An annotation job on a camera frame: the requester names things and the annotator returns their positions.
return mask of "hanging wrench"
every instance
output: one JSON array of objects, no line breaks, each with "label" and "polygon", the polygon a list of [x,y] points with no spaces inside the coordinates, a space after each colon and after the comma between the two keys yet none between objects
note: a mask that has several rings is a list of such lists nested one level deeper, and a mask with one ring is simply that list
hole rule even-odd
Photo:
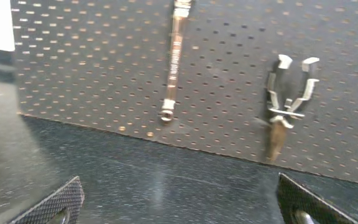
[{"label": "hanging wrench", "polygon": [[173,119],[173,109],[178,85],[179,62],[181,56],[181,46],[183,42],[183,30],[186,18],[189,16],[192,0],[175,0],[173,10],[173,27],[171,43],[170,69],[167,83],[167,95],[164,99],[161,119],[169,122]]}]

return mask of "pliers jaw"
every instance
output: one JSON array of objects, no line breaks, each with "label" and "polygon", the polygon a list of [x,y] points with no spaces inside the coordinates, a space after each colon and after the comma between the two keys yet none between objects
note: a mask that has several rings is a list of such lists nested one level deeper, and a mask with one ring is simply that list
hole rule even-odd
[{"label": "pliers jaw", "polygon": [[301,119],[305,117],[304,114],[298,113],[297,110],[308,100],[311,99],[314,90],[314,84],[318,79],[313,78],[316,72],[316,63],[319,58],[310,57],[302,62],[302,71],[305,74],[304,90],[301,96],[295,101],[292,99],[285,99],[283,102],[280,97],[281,90],[277,85],[277,80],[285,75],[285,71],[290,68],[292,59],[287,55],[279,55],[279,64],[275,72],[270,72],[267,81],[267,91],[270,94],[270,101],[268,102],[268,110],[275,115],[270,122],[281,122],[284,127],[291,129],[293,125],[287,121],[287,117],[293,119]]}]

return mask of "granite surface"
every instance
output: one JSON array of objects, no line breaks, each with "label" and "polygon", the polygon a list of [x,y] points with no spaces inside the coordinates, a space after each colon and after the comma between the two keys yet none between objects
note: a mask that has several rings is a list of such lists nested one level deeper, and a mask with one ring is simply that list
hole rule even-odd
[{"label": "granite surface", "polygon": [[0,213],[79,175],[79,223],[283,223],[285,172],[358,219],[358,184],[16,114],[0,74]]}]

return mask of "pegboard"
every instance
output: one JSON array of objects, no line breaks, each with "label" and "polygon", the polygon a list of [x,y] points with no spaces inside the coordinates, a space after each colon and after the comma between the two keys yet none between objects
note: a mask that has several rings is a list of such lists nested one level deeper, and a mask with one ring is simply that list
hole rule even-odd
[{"label": "pegboard", "polygon": [[259,120],[272,64],[287,54],[295,73],[319,57],[313,101],[274,164],[358,182],[358,0],[197,1],[175,120],[164,125],[172,9],[165,0],[13,1],[21,113],[265,162]]}]

